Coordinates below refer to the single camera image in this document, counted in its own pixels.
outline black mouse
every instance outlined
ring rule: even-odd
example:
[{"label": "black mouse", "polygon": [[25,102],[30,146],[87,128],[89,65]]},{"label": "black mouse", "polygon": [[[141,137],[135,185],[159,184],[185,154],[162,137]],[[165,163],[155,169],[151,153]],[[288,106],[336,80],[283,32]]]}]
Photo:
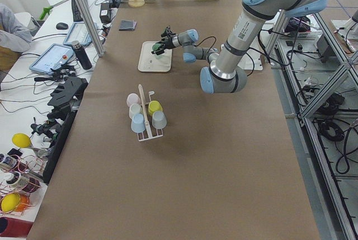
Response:
[{"label": "black mouse", "polygon": [[62,23],[62,22],[59,22],[57,25],[56,25],[56,29],[60,29],[60,30],[65,30],[68,28],[68,25],[66,23]]}]

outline blue tablet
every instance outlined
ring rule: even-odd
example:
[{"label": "blue tablet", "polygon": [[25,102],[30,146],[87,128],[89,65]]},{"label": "blue tablet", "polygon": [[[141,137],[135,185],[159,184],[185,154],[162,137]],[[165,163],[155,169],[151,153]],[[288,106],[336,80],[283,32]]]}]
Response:
[{"label": "blue tablet", "polygon": [[58,69],[71,60],[74,51],[71,47],[53,44],[29,67],[31,71],[51,75],[51,69]]},{"label": "blue tablet", "polygon": [[92,39],[87,31],[86,25],[84,22],[74,22],[69,29],[63,45],[71,46],[72,41],[78,40],[82,46],[86,47],[92,42]]}]

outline red cylinder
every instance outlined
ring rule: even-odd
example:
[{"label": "red cylinder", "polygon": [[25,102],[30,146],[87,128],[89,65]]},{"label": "red cylinder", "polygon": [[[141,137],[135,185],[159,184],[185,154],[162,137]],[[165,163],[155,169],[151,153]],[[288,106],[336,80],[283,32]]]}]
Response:
[{"label": "red cylinder", "polygon": [[33,222],[8,217],[0,218],[0,237],[26,238]]}]

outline person's sleeve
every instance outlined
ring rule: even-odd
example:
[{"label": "person's sleeve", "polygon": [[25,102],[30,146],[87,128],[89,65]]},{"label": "person's sleeve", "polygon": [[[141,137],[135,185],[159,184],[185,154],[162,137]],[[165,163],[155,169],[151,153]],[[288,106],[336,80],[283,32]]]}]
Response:
[{"label": "person's sleeve", "polygon": [[2,12],[2,20],[6,31],[0,30],[0,46],[20,53],[29,50],[32,40],[30,30],[24,27],[8,8]]}]

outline black box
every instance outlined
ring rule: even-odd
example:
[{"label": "black box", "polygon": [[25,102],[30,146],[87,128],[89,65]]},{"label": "black box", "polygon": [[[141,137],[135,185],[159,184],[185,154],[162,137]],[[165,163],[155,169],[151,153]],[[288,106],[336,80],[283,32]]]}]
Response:
[{"label": "black box", "polygon": [[110,4],[108,2],[101,3],[100,19],[102,23],[111,22],[111,9]]}]

